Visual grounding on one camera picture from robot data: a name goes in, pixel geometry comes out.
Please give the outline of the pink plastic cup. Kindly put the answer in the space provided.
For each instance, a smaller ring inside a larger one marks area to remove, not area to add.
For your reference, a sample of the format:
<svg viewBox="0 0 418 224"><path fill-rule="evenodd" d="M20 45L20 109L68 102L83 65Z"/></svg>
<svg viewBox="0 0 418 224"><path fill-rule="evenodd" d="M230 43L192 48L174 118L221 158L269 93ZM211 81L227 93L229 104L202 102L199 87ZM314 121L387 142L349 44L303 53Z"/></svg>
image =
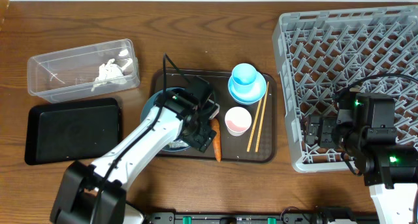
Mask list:
<svg viewBox="0 0 418 224"><path fill-rule="evenodd" d="M225 124L232 136L243 135L251 126L252 116L248 110L236 106L230 108L225 115Z"/></svg>

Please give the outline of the light blue cup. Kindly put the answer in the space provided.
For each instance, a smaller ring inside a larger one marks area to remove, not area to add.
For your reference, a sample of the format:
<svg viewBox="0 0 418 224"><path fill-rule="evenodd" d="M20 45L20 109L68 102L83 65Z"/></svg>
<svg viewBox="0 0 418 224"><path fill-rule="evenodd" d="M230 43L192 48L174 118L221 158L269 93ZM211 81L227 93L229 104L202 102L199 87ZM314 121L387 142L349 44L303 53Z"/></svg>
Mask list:
<svg viewBox="0 0 418 224"><path fill-rule="evenodd" d="M233 87L237 93L249 92L257 77L257 71L249 63L241 63L234 67L232 71Z"/></svg>

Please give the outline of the light blue bowl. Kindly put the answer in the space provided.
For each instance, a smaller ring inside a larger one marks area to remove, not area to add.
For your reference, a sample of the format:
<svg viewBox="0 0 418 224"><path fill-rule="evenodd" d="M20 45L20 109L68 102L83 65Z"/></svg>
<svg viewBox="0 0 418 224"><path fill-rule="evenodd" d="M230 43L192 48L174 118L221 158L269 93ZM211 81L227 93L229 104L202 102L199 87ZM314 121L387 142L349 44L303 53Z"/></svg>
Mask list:
<svg viewBox="0 0 418 224"><path fill-rule="evenodd" d="M254 85L247 93L239 93L237 90L235 90L232 77L229 78L227 86L231 97L237 103L243 105L251 105L261 100L267 89L266 80L264 76L259 72L256 72Z"/></svg>

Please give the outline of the wooden chopstick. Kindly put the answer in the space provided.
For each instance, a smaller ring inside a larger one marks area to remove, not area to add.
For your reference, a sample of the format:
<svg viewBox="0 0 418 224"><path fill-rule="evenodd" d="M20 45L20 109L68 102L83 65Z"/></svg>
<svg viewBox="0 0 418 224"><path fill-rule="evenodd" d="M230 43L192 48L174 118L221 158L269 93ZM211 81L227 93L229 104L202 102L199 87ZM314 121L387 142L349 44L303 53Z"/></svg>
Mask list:
<svg viewBox="0 0 418 224"><path fill-rule="evenodd" d="M270 85L270 82L267 82L266 92L265 92L265 96L263 98L263 108L262 108L262 111L261 111L261 119L260 119L258 134L257 134L257 141L256 141L256 146L255 146L255 152L256 153L258 153L258 151L259 151L259 144L260 144L260 140L261 140L263 121L264 121L264 117L265 117L265 108L266 108L266 101L267 101L267 97L268 97L269 85Z"/></svg>
<svg viewBox="0 0 418 224"><path fill-rule="evenodd" d="M257 120L258 120L259 111L260 111L260 107L261 107L261 102L262 102L262 99L260 99L260 101L258 102L258 105L257 105L255 118L254 118L253 125L252 125L252 128L251 128L251 133L250 133L250 136L249 136L248 146L247 146L247 150L246 150L247 152L249 152L250 149L251 149L253 135L254 135L254 132L255 132L255 126L256 126L256 123L257 123Z"/></svg>

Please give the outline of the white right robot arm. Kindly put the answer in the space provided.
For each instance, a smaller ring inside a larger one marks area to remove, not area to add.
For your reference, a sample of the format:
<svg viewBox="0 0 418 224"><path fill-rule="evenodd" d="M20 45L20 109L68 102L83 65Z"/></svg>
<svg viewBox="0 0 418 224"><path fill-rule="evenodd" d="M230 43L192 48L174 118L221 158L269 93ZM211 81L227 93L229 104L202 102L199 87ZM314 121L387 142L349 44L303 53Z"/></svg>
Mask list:
<svg viewBox="0 0 418 224"><path fill-rule="evenodd" d="M335 116L308 116L305 143L341 149L341 160L369 188L380 223L416 223L417 150L396 143L394 99L351 92L337 105Z"/></svg>

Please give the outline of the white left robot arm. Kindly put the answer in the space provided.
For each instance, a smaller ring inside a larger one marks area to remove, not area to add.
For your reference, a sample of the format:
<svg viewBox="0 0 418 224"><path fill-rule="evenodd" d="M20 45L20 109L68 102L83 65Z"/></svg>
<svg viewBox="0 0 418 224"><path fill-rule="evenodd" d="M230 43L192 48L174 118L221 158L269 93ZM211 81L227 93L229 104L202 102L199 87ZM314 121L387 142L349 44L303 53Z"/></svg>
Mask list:
<svg viewBox="0 0 418 224"><path fill-rule="evenodd" d="M196 76L185 88L164 89L146 119L115 148L90 165L73 162L65 171L52 223L142 223L144 216L126 201L132 183L169 143L182 140L205 152L216 132L209 121L219 111L214 89Z"/></svg>

